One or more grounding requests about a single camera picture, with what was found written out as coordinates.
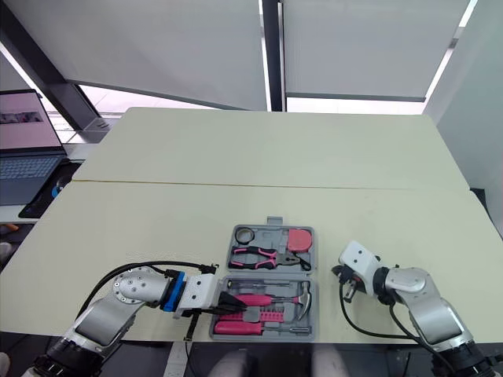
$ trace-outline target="table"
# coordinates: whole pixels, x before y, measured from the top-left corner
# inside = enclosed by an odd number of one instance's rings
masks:
[[[62,333],[98,279],[127,262],[217,262],[218,276],[225,276],[235,224],[262,224],[269,215],[315,229],[317,342],[389,342],[357,333],[340,312],[330,269],[353,239],[387,265],[426,269],[478,342],[503,340],[503,302],[490,296],[503,286],[503,243],[469,191],[81,181],[56,198],[0,275],[0,328]],[[377,300],[359,295],[348,307],[362,327],[398,333]],[[397,309],[409,324],[404,308]],[[209,319],[201,316],[195,341],[209,340]],[[127,339],[178,341],[188,324],[145,308]]]
[[[65,144],[63,145],[68,158],[72,161],[83,161],[94,150],[96,144]],[[37,218],[20,218],[18,214],[25,205],[0,206],[0,224],[32,224],[37,222]]]
[[[132,108],[79,181],[468,190],[426,115]]]

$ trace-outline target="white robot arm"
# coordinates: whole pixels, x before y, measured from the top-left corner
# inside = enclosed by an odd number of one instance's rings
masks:
[[[119,346],[133,325],[136,312],[143,306],[172,312],[174,318],[193,316],[186,340],[191,340],[201,313],[236,313],[246,308],[243,302],[225,292],[217,294],[218,281],[213,265],[197,265],[205,273],[187,277],[174,270],[161,273],[153,266],[155,264],[168,263],[132,264],[115,269],[117,273],[109,273],[105,280],[112,280],[111,291],[86,308],[92,294],[64,336],[45,355],[37,357],[24,376],[99,375],[101,366]],[[94,293],[107,283],[102,281]]]
[[[355,241],[340,255],[339,263],[332,271],[340,279],[341,291],[342,284],[350,283],[350,289],[343,300],[351,302],[356,291],[362,291],[378,298],[384,305],[389,305],[393,319],[407,336],[433,353],[432,371],[435,375],[496,375],[491,366],[501,356],[482,355],[472,334],[456,310],[442,298],[429,273],[414,267],[400,269],[396,266],[389,269],[380,262],[379,257]],[[419,337],[407,331],[396,319],[393,312],[396,302],[409,310]]]

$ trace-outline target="gray toolbox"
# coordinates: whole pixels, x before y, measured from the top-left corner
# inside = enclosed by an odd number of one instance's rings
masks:
[[[220,282],[221,291],[237,296],[248,308],[244,313],[213,316],[212,339],[314,340],[318,331],[318,287],[310,278],[316,269],[316,239],[311,227],[286,226],[282,218],[276,217],[268,217],[266,225],[236,225],[227,268],[231,274]]]

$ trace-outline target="pink screwdriver handle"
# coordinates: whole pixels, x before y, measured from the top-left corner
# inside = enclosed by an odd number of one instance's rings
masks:
[[[248,306],[268,306],[273,303],[273,299],[268,295],[236,295],[234,297]]]
[[[252,324],[236,320],[220,320],[215,325],[215,334],[221,335],[261,335],[262,324]]]

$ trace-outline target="wall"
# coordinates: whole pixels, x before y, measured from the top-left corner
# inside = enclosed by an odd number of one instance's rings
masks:
[[[0,53],[0,90],[30,89],[11,63]]]
[[[503,235],[503,2],[479,0],[424,113]]]

